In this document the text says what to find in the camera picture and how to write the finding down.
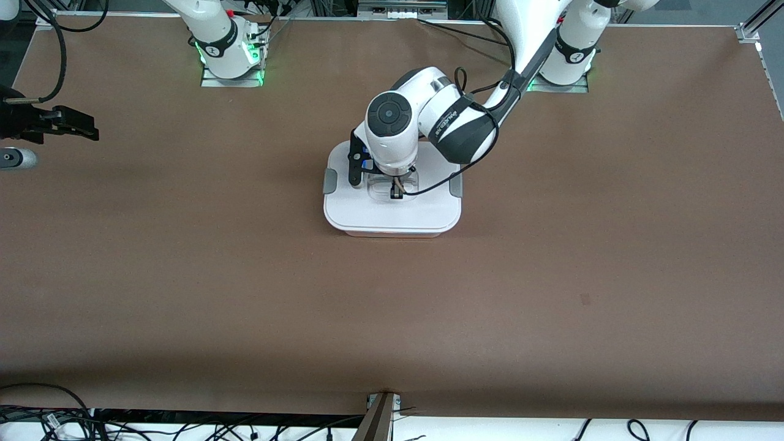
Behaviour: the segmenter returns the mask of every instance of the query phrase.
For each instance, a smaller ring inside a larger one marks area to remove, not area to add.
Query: wire
[[[335,426],[337,426],[339,424],[342,424],[342,423],[345,423],[345,422],[348,422],[348,421],[351,421],[351,420],[356,420],[358,418],[363,418],[364,416],[365,415],[354,415],[353,417],[344,418],[342,420],[338,420],[338,421],[329,423],[328,425],[323,425],[320,428],[316,428],[315,430],[312,430],[312,431],[308,432],[307,435],[299,438],[296,441],[305,441],[305,439],[310,438],[313,434],[318,433],[318,432],[320,432],[320,431],[322,431],[322,430],[324,430],[326,428],[335,427]]]
[[[394,182],[395,187],[397,187],[397,189],[403,195],[406,195],[406,196],[418,196],[418,195],[421,195],[423,193],[427,193],[427,192],[429,192],[431,190],[434,190],[435,188],[438,188],[441,185],[446,184],[450,180],[454,179],[455,177],[463,174],[469,168],[477,165],[482,159],[484,159],[490,153],[490,151],[492,151],[492,149],[495,147],[495,143],[498,142],[498,135],[499,135],[499,131],[500,131],[498,120],[495,119],[495,116],[493,116],[492,113],[490,113],[489,109],[485,108],[484,106],[482,106],[480,104],[471,103],[471,107],[475,108],[475,109],[477,109],[479,111],[483,111],[487,116],[490,117],[490,121],[492,121],[492,124],[493,124],[493,129],[494,129],[493,133],[494,133],[494,135],[493,135],[493,138],[492,138],[492,142],[490,143],[490,146],[488,147],[488,149],[485,150],[485,153],[482,153],[482,155],[479,158],[477,158],[476,161],[473,161],[472,163],[464,166],[462,169],[457,170],[454,173],[450,173],[448,177],[438,181],[436,184],[433,184],[433,185],[429,186],[428,188],[425,188],[424,190],[415,191],[413,193],[408,193],[405,190],[405,187],[403,187],[403,184],[401,184],[401,182],[400,182],[400,177],[393,177],[392,181]]]
[[[30,383],[15,383],[15,384],[12,384],[12,385],[0,386],[0,391],[1,390],[5,390],[5,389],[10,389],[10,388],[26,388],[26,387],[50,388],[50,389],[56,389],[56,390],[61,391],[61,392],[65,392],[72,399],[74,399],[74,401],[79,405],[79,410],[85,416],[85,418],[76,417],[74,415],[69,415],[68,417],[70,419],[75,419],[75,420],[83,419],[83,420],[86,420],[86,421],[94,421],[92,418],[90,418],[90,413],[87,410],[87,405],[85,404],[84,401],[82,401],[81,398],[79,398],[79,395],[76,395],[70,389],[64,388],[63,386],[51,385],[49,383],[33,383],[33,382],[30,382]],[[47,440],[54,439],[55,441],[59,441],[57,436],[56,436],[56,428],[52,428],[51,431],[46,430],[46,427],[48,426],[48,423],[44,422],[44,413],[42,411],[39,411],[36,414],[34,412],[29,411],[26,408],[19,407],[19,406],[4,406],[4,407],[12,409],[12,410],[14,410],[16,412],[21,412],[21,413],[24,413],[26,415],[32,415],[34,417],[40,418],[41,426],[44,428],[44,439],[47,439]],[[90,439],[96,439],[97,438],[96,434],[97,434],[102,441],[108,441],[109,440],[109,437],[108,437],[108,435],[106,433],[106,429],[103,426],[103,424],[99,424],[99,425],[90,424],[90,425],[86,425],[86,426],[85,425],[81,425],[81,427],[82,427],[82,431],[85,433],[85,438],[88,438],[87,435],[89,433],[89,434],[92,435],[92,438],[90,438]]]
[[[33,6],[29,3],[29,0],[24,0],[31,9]],[[57,42],[60,44],[60,74],[57,75],[57,83],[52,89],[52,92],[49,92],[49,95],[40,98],[5,98],[4,101],[6,104],[34,104],[34,103],[45,103],[57,96],[60,93],[60,90],[63,88],[63,83],[65,82],[65,70],[68,62],[68,57],[65,51],[65,35],[63,35],[63,29],[55,20],[52,11],[48,10],[42,3],[41,0],[32,0],[36,5],[43,8],[44,14],[52,20],[52,27],[54,28],[55,34],[57,34]]]
[[[580,441],[581,439],[583,439],[583,435],[586,434],[586,429],[588,428],[590,422],[591,422],[591,418],[588,418],[587,420],[585,420],[585,422],[583,422],[583,426],[580,428],[580,432],[577,434],[574,441]]]
[[[688,428],[686,429],[686,441],[691,441],[691,430],[697,425],[697,421],[699,420],[694,420],[688,424]]]
[[[49,18],[47,18],[47,17],[41,15],[40,11],[38,11],[36,8],[34,8],[30,4],[30,2],[28,0],[24,0],[24,2],[27,3],[27,6],[29,6],[30,9],[35,13],[35,15],[37,15],[38,18],[40,18],[41,20],[44,20],[46,23],[51,24],[52,26],[54,26],[53,22],[57,22],[57,20],[55,18],[51,17],[51,16]],[[46,9],[46,7],[41,5],[40,3],[36,2],[36,4],[38,4],[38,6],[41,7],[42,9]],[[81,28],[77,27],[77,28],[74,28],[74,27],[66,27],[66,26],[60,25],[60,28],[63,31],[68,31],[68,32],[88,32],[88,31],[92,31],[96,27],[99,27],[101,23],[103,23],[103,21],[106,19],[106,15],[108,13],[109,13],[109,0],[103,0],[103,13],[101,13],[100,18],[95,23],[89,25],[88,27],[81,27]]]
[[[456,32],[458,34],[468,35],[469,37],[479,38],[480,40],[485,40],[486,42],[495,43],[496,45],[507,46],[509,42],[500,42],[498,40],[494,40],[492,38],[482,37],[481,35],[471,34],[470,32],[461,31],[460,29],[455,29],[454,27],[443,26],[438,23],[431,23],[427,20],[422,20],[421,18],[416,19],[420,23],[424,23],[428,26],[437,27],[439,29],[444,29],[445,31]]]
[[[639,425],[640,428],[642,428],[642,432],[645,434],[645,438],[641,438],[637,433],[634,433],[634,430],[632,430],[632,425],[634,424]],[[628,420],[626,422],[626,430],[629,431],[629,435],[632,435],[635,439],[638,439],[639,441],[651,441],[651,436],[648,434],[648,430],[645,428],[645,425],[642,424],[642,422],[640,422],[640,420],[634,420],[634,419]]]
[[[469,93],[474,94],[474,93],[484,92],[485,90],[495,89],[496,87],[498,87],[498,84],[501,84],[501,82],[496,81],[492,84],[488,84],[485,87],[480,87],[479,89],[471,90]]]
[[[457,73],[458,72],[462,72],[463,73],[463,84],[460,84],[460,82],[457,80]],[[460,95],[461,96],[465,95],[466,83],[468,83],[468,72],[466,72],[466,69],[464,69],[463,66],[458,66],[455,69],[455,85],[457,86],[457,90],[460,91]]]
[[[264,35],[264,32],[269,31],[270,28],[272,27],[272,23],[274,23],[277,18],[278,18],[277,15],[273,15],[272,20],[270,20],[270,23],[267,24],[267,27],[265,27],[263,31],[259,32],[259,35]]]
[[[503,41],[505,42],[505,46],[509,48],[509,54],[512,57],[512,69],[514,69],[515,68],[515,66],[514,66],[515,65],[514,45],[512,45],[512,40],[510,40],[509,35],[507,35],[506,32],[504,32],[503,29],[501,29],[500,27],[496,26],[495,23],[491,22],[490,20],[488,20],[488,19],[486,19],[486,18],[484,18],[482,16],[479,17],[479,18],[480,18],[480,20],[482,20],[482,23],[484,23],[487,27],[489,27],[490,29],[492,29],[493,31],[495,31],[496,33],[501,35],[501,38],[503,38]]]

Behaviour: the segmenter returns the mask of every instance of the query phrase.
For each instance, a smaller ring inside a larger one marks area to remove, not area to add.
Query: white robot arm
[[[626,5],[647,9],[657,1],[629,0]],[[408,193],[397,180],[415,169],[420,134],[447,161],[474,164],[492,149],[499,126],[540,71],[557,84],[571,84],[587,71],[596,42],[609,22],[609,8],[621,3],[623,0],[499,0],[496,11],[508,35],[512,67],[487,101],[480,105],[465,96],[435,67],[410,71],[390,91],[373,99],[365,120],[352,132],[352,151],[361,144],[373,167],[363,166],[361,173],[350,168],[349,182],[356,187],[362,173],[378,173],[393,178],[402,195],[432,189]],[[558,27],[558,19],[568,7],[564,23]]]
[[[220,0],[163,0],[183,18],[207,68],[219,78],[237,78],[261,61],[267,26],[230,16]]]

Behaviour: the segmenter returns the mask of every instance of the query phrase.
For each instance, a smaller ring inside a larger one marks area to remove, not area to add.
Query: black cable
[[[313,434],[318,433],[318,432],[320,432],[320,431],[322,431],[322,430],[324,430],[326,428],[335,427],[335,426],[337,426],[339,424],[342,424],[342,423],[345,423],[345,422],[348,422],[348,421],[351,421],[351,420],[356,420],[358,418],[363,418],[364,416],[365,415],[354,415],[353,417],[344,418],[342,420],[338,420],[338,421],[329,423],[328,425],[322,425],[320,428],[316,428],[315,430],[310,431],[307,435],[303,436],[302,438],[299,438],[296,441],[305,441],[305,439],[310,438]]]
[[[645,434],[645,438],[641,438],[638,434],[634,433],[634,430],[632,430],[632,425],[634,424],[639,425],[640,428],[642,428],[642,432]],[[632,435],[638,441],[651,441],[651,436],[648,434],[648,430],[645,428],[645,425],[640,422],[640,420],[628,420],[626,422],[626,430],[629,431],[629,435]]]
[[[514,62],[514,60],[515,60],[515,53],[514,53],[514,46],[512,46],[512,40],[509,39],[509,35],[506,35],[506,32],[504,32],[503,29],[501,29],[500,27],[496,26],[490,20],[488,20],[488,19],[486,19],[484,17],[479,17],[479,18],[480,18],[480,20],[482,20],[482,23],[484,23],[487,27],[489,27],[490,29],[492,29],[493,31],[498,33],[498,35],[501,35],[501,38],[503,38],[503,41],[505,42],[505,46],[509,48],[509,54],[512,57],[512,69],[514,70],[514,68],[515,68],[515,62]]]
[[[272,19],[270,20],[270,23],[267,24],[267,27],[265,27],[263,31],[259,32],[259,35],[264,35],[264,32],[269,31],[270,28],[272,27],[272,23],[274,23],[275,19],[277,19],[277,18],[278,18],[277,15],[273,15]]]
[[[477,104],[477,103],[471,103],[470,106],[472,108],[475,108],[475,109],[479,110],[479,111],[483,111],[487,116],[490,117],[490,120],[492,121],[492,124],[493,124],[494,135],[493,135],[493,138],[492,138],[492,142],[490,143],[490,146],[488,147],[488,149],[485,150],[485,153],[482,153],[482,155],[479,158],[477,158],[476,161],[473,161],[472,163],[464,166],[463,168],[461,168],[460,170],[457,170],[454,173],[450,173],[448,177],[440,180],[436,184],[433,184],[433,185],[429,186],[428,188],[425,188],[424,190],[415,191],[413,193],[408,193],[407,191],[405,191],[405,188],[403,187],[403,184],[400,184],[399,179],[397,177],[393,178],[393,179],[396,180],[395,184],[396,185],[399,184],[400,190],[403,193],[403,195],[406,195],[406,196],[418,196],[418,195],[421,195],[423,193],[427,193],[427,192],[429,192],[429,191],[431,191],[431,190],[433,190],[435,188],[438,188],[441,185],[446,184],[450,180],[454,179],[455,177],[463,174],[469,168],[477,165],[482,159],[484,159],[490,153],[490,151],[492,151],[492,149],[495,147],[495,143],[498,142],[498,135],[499,135],[499,131],[500,131],[498,120],[495,119],[495,116],[493,116],[493,114],[490,113],[490,111],[487,108],[485,108],[484,106],[482,106],[480,104]]]
[[[460,84],[460,81],[458,81],[458,79],[457,79],[457,73],[458,72],[462,72],[463,73],[463,84]],[[457,86],[457,90],[460,91],[460,95],[465,95],[466,94],[466,84],[467,83],[468,83],[468,72],[466,72],[466,69],[464,69],[463,66],[458,66],[455,69],[455,86]]]
[[[41,20],[44,20],[46,23],[54,26],[53,22],[56,22],[55,18],[53,18],[51,16],[49,18],[47,18],[47,17],[41,15],[41,12],[38,11],[36,8],[34,8],[27,0],[24,0],[24,2],[27,3],[27,6],[30,7],[30,9],[33,11],[33,13],[35,13],[35,15],[38,16],[38,18],[40,18]],[[38,4],[38,5],[39,5],[39,7],[42,8],[42,10],[46,9],[45,6],[41,6],[40,4]],[[81,27],[80,28],[80,27],[67,27],[67,26],[60,25],[60,28],[63,31],[68,31],[68,32],[88,32],[88,31],[92,31],[96,27],[99,27],[101,23],[103,23],[103,21],[106,19],[106,15],[108,13],[109,13],[109,0],[103,0],[103,13],[101,13],[100,18],[95,23],[89,25],[88,27]]]
[[[29,0],[24,0],[27,5],[33,9],[33,6],[30,4]],[[67,54],[65,52],[65,36],[63,35],[63,29],[57,23],[57,20],[54,19],[54,15],[52,15],[52,11],[48,10],[42,3],[41,0],[32,0],[35,2],[36,5],[43,8],[44,14],[48,16],[52,20],[52,27],[54,28],[55,34],[57,34],[57,42],[60,44],[60,74],[57,76],[57,83],[52,89],[52,92],[49,92],[49,95],[45,97],[40,97],[37,99],[33,98],[5,98],[4,101],[6,104],[33,104],[33,103],[45,103],[46,101],[51,100],[52,98],[56,97],[60,90],[63,88],[63,83],[65,82],[65,68],[67,66]]]
[[[43,386],[43,387],[48,387],[48,388],[56,388],[58,390],[62,390],[63,392],[68,393],[69,395],[72,393],[72,392],[68,391],[65,388],[60,388],[60,386],[45,385],[43,383],[19,383],[18,385],[4,386],[4,387],[2,387],[0,389],[11,388],[11,387],[16,387],[16,386],[21,386],[21,385],[25,385],[25,386],[27,386],[27,385],[30,385],[30,386]],[[73,397],[76,397],[75,399],[78,400],[77,403],[79,403],[80,406],[82,406],[79,410],[81,412],[86,412],[86,414],[89,416],[89,412],[87,411],[86,407],[84,406],[84,403],[81,403],[81,400],[78,398],[78,396],[76,394],[73,394],[72,398]],[[78,422],[79,427],[82,429],[82,433],[84,433],[85,439],[92,440],[92,441],[107,441],[108,440],[108,436],[106,436],[105,431],[100,430],[100,428],[97,425],[93,425],[93,424],[86,425],[86,424],[84,424],[83,421],[80,421],[80,420],[84,420],[85,418],[80,418],[80,417],[77,417],[75,415],[71,415],[67,411],[37,409],[37,412],[34,412],[30,408],[21,407],[21,406],[0,406],[0,409],[10,409],[12,412],[17,412],[17,413],[23,414],[21,417],[5,418],[5,421],[3,421],[3,424],[8,423],[8,422],[26,420],[26,419],[29,419],[30,417],[38,418],[38,420],[41,423],[41,426],[43,428],[43,431],[44,431],[43,439],[48,439],[48,440],[54,439],[55,441],[58,440],[57,435],[56,435],[56,429],[57,428],[56,427],[52,427],[52,430],[49,430],[47,428],[51,427],[51,426],[49,426],[48,415],[49,414],[54,414],[54,415],[58,415],[59,414],[61,417],[67,418],[67,420],[60,422],[61,425],[67,424],[69,422],[72,422],[71,420],[77,420],[76,422]],[[98,432],[102,438],[98,439],[96,437],[96,432]]]
[[[591,422],[591,418],[588,418],[587,420],[585,420],[585,422],[583,423],[583,426],[580,429],[580,432],[577,434],[577,436],[575,437],[574,441],[580,441],[581,439],[583,439],[583,435],[586,434],[586,429],[588,428],[588,425],[590,424],[590,422]]]
[[[686,429],[686,441],[691,441],[691,430],[697,425],[697,421],[699,420],[694,420],[688,424],[688,428]]]
[[[445,31],[456,32],[458,34],[468,35],[469,37],[479,38],[480,40],[485,40],[486,42],[495,43],[496,45],[506,46],[508,42],[500,42],[498,40],[494,40],[492,38],[482,37],[481,35],[471,34],[470,32],[461,31],[460,29],[455,29],[454,27],[443,26],[438,23],[431,23],[427,20],[422,20],[421,18],[416,19],[420,23],[424,23],[428,26],[437,27],[439,29],[444,29]]]
[[[471,90],[469,93],[474,94],[474,93],[484,92],[485,90],[495,89],[496,87],[498,87],[498,84],[500,83],[501,83],[500,81],[496,81],[492,84],[488,84],[485,87],[480,87],[479,89]]]

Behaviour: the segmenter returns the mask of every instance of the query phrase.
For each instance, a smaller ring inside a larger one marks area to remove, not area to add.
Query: table
[[[473,89],[502,47],[297,20],[263,87],[202,89],[187,36],[67,35],[52,104],[101,141],[0,175],[3,382],[96,407],[361,413],[388,388],[428,415],[784,415],[784,124],[731,28],[609,28],[590,93],[527,94],[429,240],[332,229],[327,155],[409,69]],[[37,32],[16,88],[48,90],[56,54]]]

